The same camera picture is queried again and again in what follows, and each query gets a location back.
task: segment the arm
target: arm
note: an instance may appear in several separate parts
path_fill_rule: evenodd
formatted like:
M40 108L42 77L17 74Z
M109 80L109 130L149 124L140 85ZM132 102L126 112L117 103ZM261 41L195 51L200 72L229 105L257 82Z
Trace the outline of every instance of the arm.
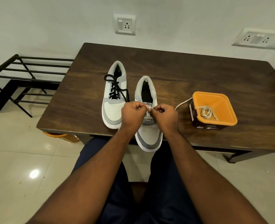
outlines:
M158 105L150 113L169 142L181 179L204 224L266 224L249 201L180 135L173 106Z
M53 192L28 224L95 223L105 204L126 147L140 128L147 110L143 103L126 103L122 108L120 130Z

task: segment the black shoelace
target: black shoelace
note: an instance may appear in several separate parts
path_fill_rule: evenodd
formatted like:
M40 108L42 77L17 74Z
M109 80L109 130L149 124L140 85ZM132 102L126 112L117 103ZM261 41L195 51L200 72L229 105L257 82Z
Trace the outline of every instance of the black shoelace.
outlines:
M122 94L122 96L124 97L125 102L129 102L129 94L128 94L128 89L124 89L122 90L119 87L119 82L117 82L117 78L113 75L106 75L104 76L104 80L111 82L111 92L109 93L109 98L112 99L120 99L120 95L119 93Z

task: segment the trousers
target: trousers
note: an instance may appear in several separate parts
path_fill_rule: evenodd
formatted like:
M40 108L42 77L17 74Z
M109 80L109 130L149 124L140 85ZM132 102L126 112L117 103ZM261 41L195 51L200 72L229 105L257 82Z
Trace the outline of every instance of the trousers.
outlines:
M80 152L74 172L93 157L108 139L93 138ZM151 174L142 202L136 205L123 162L97 223L202 223L178 173L168 143L162 145L151 161Z

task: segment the wooden table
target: wooden table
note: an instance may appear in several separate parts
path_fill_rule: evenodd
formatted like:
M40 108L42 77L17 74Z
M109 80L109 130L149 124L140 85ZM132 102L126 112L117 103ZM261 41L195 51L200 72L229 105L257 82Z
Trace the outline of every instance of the wooden table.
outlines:
M127 89L148 75L158 103L174 107L195 91L227 95L238 124L220 131L191 124L188 104L178 108L179 129L204 150L234 151L229 162L275 153L275 71L268 62L84 43L37 127L53 133L112 136L101 116L104 75L119 60Z

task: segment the wall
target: wall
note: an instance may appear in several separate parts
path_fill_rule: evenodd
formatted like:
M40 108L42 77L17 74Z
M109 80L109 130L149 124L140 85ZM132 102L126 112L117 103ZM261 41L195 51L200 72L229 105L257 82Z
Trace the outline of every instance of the wall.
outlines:
M114 13L136 15L136 36L114 33ZM275 50L231 46L244 27L275 30L275 0L0 0L0 64L16 53L74 58L92 42L275 67Z

